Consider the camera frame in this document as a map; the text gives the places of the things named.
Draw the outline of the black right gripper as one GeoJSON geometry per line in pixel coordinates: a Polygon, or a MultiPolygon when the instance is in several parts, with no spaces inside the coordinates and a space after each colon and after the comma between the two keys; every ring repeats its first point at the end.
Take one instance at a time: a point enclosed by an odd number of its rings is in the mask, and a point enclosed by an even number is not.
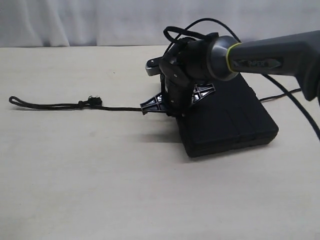
{"type": "Polygon", "coordinates": [[[170,117],[180,117],[189,106],[197,104],[216,91],[212,83],[196,84],[183,71],[183,64],[178,61],[190,37],[181,38],[160,59],[159,68],[163,75],[161,92],[140,104],[143,115],[165,113],[170,117]]]}

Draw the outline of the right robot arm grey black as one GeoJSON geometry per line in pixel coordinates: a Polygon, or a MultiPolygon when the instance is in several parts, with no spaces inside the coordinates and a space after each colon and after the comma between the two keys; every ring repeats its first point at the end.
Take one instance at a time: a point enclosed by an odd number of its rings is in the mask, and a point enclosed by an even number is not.
{"type": "Polygon", "coordinates": [[[161,90],[140,105],[143,114],[182,116],[215,92],[214,81],[227,82],[240,73],[291,76],[306,100],[320,96],[317,30],[249,42],[173,26],[163,33],[171,47],[145,65],[149,76],[160,77],[161,90]]]}

